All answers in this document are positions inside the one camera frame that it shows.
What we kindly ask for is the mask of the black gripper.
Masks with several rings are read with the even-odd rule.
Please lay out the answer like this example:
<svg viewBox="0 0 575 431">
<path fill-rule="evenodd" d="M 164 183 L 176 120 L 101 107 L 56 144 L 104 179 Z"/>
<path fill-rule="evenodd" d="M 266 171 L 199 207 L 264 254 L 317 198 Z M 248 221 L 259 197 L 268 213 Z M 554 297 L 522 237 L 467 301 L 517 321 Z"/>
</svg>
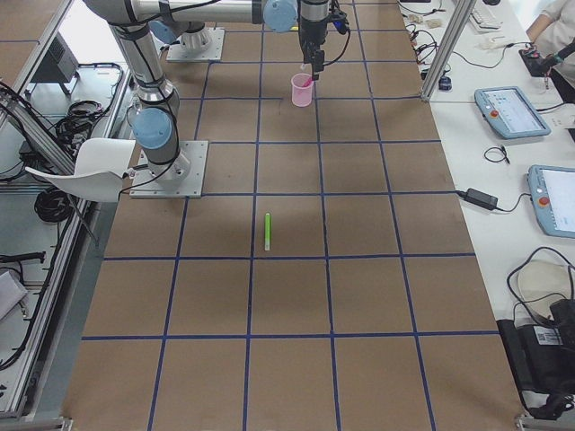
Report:
<svg viewBox="0 0 575 431">
<path fill-rule="evenodd" d="M 324 51 L 319 49 L 325 42 L 327 34 L 327 20 L 310 21 L 304 17 L 299 18 L 298 38 L 300 48 L 304 53 L 304 63 L 313 64 L 313 81 L 318 81 L 320 73 L 324 70 Z"/>
</svg>

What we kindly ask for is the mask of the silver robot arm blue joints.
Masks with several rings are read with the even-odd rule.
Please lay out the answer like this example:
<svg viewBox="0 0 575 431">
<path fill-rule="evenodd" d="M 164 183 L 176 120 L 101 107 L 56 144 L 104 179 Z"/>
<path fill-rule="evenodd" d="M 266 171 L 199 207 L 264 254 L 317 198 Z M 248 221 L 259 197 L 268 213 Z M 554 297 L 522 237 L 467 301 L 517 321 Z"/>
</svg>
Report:
<svg viewBox="0 0 575 431">
<path fill-rule="evenodd" d="M 154 40 L 178 39 L 191 22 L 266 24 L 275 32 L 299 26 L 299 18 L 327 20 L 338 9 L 332 1 L 89 1 L 106 21 L 137 82 L 142 110 L 132 123 L 137 143 L 150 163 L 164 167 L 180 155 L 176 114 L 180 99 L 166 77 Z"/>
</svg>

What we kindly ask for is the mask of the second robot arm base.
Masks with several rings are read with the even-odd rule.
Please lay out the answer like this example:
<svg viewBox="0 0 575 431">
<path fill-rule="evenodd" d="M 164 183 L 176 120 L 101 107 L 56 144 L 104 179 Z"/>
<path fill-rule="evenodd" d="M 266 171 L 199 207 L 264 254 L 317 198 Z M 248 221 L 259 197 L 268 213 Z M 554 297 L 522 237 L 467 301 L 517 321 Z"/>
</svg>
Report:
<svg viewBox="0 0 575 431">
<path fill-rule="evenodd" d="M 190 53 L 200 53 L 208 50 L 211 36 L 204 22 L 191 22 L 189 28 L 181 35 L 181 46 Z"/>
</svg>

